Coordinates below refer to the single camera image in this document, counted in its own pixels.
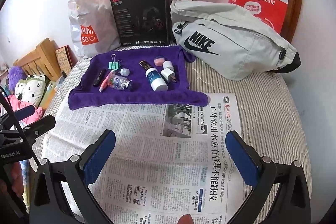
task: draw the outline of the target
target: red paper bag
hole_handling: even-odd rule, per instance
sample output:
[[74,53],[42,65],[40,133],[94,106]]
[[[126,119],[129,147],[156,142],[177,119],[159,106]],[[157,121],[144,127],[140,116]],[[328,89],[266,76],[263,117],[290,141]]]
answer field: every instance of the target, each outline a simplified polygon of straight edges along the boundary
[[287,4],[281,0],[229,0],[229,3],[244,7],[277,33],[281,32],[287,11]]

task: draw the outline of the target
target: purple fluffy pillow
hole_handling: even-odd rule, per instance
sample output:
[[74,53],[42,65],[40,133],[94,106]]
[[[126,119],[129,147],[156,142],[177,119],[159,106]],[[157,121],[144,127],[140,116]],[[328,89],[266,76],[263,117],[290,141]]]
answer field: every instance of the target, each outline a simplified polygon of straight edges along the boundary
[[8,78],[9,78],[9,84],[8,84],[9,90],[15,92],[15,86],[17,82],[19,82],[22,79],[26,79],[27,75],[21,67],[14,66],[9,69]]

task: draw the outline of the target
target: newspaper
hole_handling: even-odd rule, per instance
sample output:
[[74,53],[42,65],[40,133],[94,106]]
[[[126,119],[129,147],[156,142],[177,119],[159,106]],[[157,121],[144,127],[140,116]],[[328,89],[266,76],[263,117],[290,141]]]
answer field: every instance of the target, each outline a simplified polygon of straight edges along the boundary
[[[51,162],[80,155],[105,129],[116,146],[96,183],[89,186],[118,224],[227,223],[244,200],[243,180],[225,147],[230,130],[241,134],[236,97],[207,94],[206,107],[105,105],[71,111],[67,100],[43,140]],[[64,192],[75,213],[66,183]]]

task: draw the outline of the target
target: pink blanket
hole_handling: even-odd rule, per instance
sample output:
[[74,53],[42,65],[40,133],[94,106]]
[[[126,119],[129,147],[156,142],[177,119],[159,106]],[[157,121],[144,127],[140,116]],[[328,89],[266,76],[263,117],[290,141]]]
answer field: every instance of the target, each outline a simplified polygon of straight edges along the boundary
[[[31,103],[22,102],[22,101],[18,100],[14,95],[9,95],[8,98],[9,98],[9,101],[12,105],[13,111],[22,109],[26,106],[33,105]],[[43,112],[42,107],[38,107],[38,108],[35,107],[35,113],[33,115],[29,116],[28,118],[23,119],[22,122],[24,122],[25,125],[29,125],[29,124],[31,124],[33,122],[36,122],[37,120],[41,119],[42,116],[43,116],[43,113],[44,112]]]

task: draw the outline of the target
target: clear plastic bottle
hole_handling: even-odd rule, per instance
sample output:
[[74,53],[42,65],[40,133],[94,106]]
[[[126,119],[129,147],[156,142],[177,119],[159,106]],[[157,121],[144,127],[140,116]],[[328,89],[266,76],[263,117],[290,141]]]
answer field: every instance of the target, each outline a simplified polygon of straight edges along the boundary
[[110,75],[107,83],[109,87],[116,90],[132,91],[133,81],[119,75]]

